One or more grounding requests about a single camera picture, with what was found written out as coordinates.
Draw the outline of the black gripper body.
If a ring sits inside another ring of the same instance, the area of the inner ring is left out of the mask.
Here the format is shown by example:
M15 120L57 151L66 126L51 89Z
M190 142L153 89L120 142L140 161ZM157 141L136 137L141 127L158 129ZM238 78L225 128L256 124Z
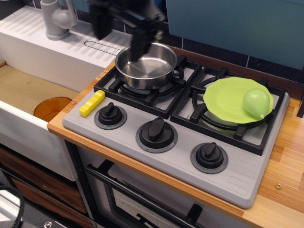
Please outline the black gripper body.
M91 4L107 7L113 20L119 20L131 28L165 20L164 13L152 0L90 0L89 6Z

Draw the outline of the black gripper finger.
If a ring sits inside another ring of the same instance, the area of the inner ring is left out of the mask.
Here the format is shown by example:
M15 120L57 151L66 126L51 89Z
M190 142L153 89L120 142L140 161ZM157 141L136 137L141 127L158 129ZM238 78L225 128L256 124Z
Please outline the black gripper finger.
M133 29L130 54L131 61L136 62L143 55L147 54L151 44L155 40L156 29L136 27Z
M102 40L112 32L113 17L107 7L91 4L90 17L98 40Z

